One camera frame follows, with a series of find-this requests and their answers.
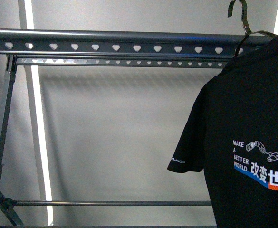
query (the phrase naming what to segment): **robot arm graphic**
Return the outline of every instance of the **robot arm graphic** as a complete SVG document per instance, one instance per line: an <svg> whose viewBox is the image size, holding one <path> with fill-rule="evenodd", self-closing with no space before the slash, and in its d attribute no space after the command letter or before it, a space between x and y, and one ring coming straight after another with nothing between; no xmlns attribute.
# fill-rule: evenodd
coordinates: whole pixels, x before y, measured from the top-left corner
<svg viewBox="0 0 278 228"><path fill-rule="evenodd" d="M248 145L246 145L245 148L249 152L249 151L253 150L255 147L258 147L262 154L268 155L268 159L267 159L268 162L278 160L278 153L271 153L271 152L266 151L265 146L259 141L250 142Z"/></svg>

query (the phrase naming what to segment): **rack leg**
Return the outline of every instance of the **rack leg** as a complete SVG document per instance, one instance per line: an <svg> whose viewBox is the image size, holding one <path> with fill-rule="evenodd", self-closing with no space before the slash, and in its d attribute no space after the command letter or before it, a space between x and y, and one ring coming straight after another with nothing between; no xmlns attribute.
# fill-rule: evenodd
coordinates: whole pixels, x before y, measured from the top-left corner
<svg viewBox="0 0 278 228"><path fill-rule="evenodd" d="M13 84L15 82L16 74L16 56L7 56L7 67L5 72L5 82L3 88L3 96L0 109L0 179L2 172L2 158L4 153L4 146L6 140L10 105L12 99ZM9 203L9 199L5 198L0 191L0 209L12 223L12 225L24 225L16 212L13 210L13 206Z"/></svg>

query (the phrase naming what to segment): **clothes hanger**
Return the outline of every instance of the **clothes hanger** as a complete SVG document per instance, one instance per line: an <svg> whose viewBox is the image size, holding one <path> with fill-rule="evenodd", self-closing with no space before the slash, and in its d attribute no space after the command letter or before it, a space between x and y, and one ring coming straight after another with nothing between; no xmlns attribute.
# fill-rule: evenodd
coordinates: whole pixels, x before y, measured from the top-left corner
<svg viewBox="0 0 278 228"><path fill-rule="evenodd" d="M235 1L237 1L237 0L232 0L230 2L229 9L228 9L228 18L233 15L233 8L234 8ZM245 37L239 43L239 45L237 46L234 57L238 56L238 53L239 53L241 45L247 40L247 38L251 34L260 33L260 34L262 34L264 36L269 37L270 39L273 39L273 38L275 38L277 36L277 35L275 35L273 33L270 33L268 31L263 31L263 30L260 30L260 31L257 31L257 32L252 32L250 27L249 27L248 18L247 18L247 11L248 11L247 3L245 2L245 0L238 0L238 1L241 3L241 7L242 7L241 21L242 21L242 26L243 26L243 29L244 29L244 32L245 32Z"/></svg>

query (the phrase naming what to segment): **blue stripe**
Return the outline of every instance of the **blue stripe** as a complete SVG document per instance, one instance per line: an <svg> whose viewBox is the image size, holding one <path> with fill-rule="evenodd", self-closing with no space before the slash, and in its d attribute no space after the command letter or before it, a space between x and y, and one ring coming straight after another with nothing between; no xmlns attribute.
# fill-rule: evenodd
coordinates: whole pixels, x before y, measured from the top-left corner
<svg viewBox="0 0 278 228"><path fill-rule="evenodd" d="M264 187L266 187L268 189L268 182L263 182L262 180L260 180L256 175L254 176L253 173L249 172L249 171L244 171L242 169L237 168L236 166L234 166L235 170L243 173L244 175L247 175L248 177L251 177L252 179L254 179L255 181L257 181L259 184L263 185Z"/></svg>

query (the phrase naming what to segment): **hanger hook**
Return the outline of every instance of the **hanger hook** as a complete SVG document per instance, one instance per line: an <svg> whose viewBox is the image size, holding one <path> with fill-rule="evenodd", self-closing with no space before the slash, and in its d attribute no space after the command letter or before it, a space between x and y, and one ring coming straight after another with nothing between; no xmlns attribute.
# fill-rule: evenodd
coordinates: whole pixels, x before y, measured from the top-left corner
<svg viewBox="0 0 278 228"><path fill-rule="evenodd" d="M229 10L228 10L228 18L233 15L233 8L236 0L233 0L230 2ZM241 15L241 21L242 26L245 31L245 34L249 35L252 33L251 29L249 28L248 18L247 18L247 12L248 12L248 6L245 0L238 0L241 3L242 7L242 15Z"/></svg>

